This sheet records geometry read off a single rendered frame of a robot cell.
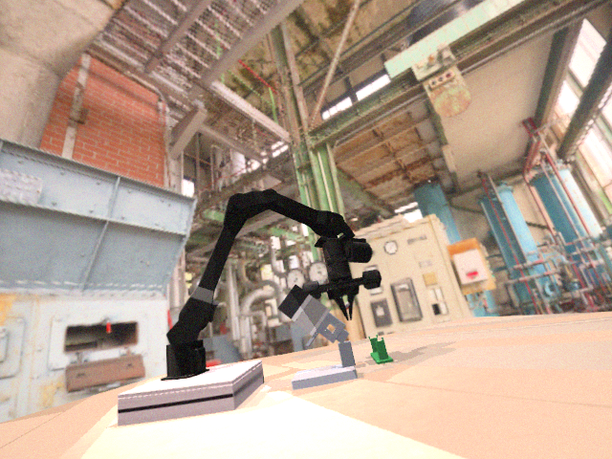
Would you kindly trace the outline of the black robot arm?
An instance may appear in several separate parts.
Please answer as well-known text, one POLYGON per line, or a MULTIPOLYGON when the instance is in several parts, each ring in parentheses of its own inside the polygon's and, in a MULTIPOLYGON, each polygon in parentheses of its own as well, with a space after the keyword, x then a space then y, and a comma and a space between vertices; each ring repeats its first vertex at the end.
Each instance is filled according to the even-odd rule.
POLYGON ((181 310, 178 322, 166 333, 167 377, 161 381, 190 379, 207 373, 206 348, 199 333, 213 321, 218 300, 213 300, 218 280, 224 270, 235 236, 247 219, 270 209, 310 227, 319 235, 316 248, 324 259, 343 254, 348 262, 369 263, 373 250, 365 238, 355 233, 343 217, 328 210, 316 210, 277 193, 274 189, 235 193, 229 198, 223 228, 200 278, 200 283, 181 310), (341 237, 339 234, 343 233, 341 237), (198 339, 198 340, 197 340, 198 339))

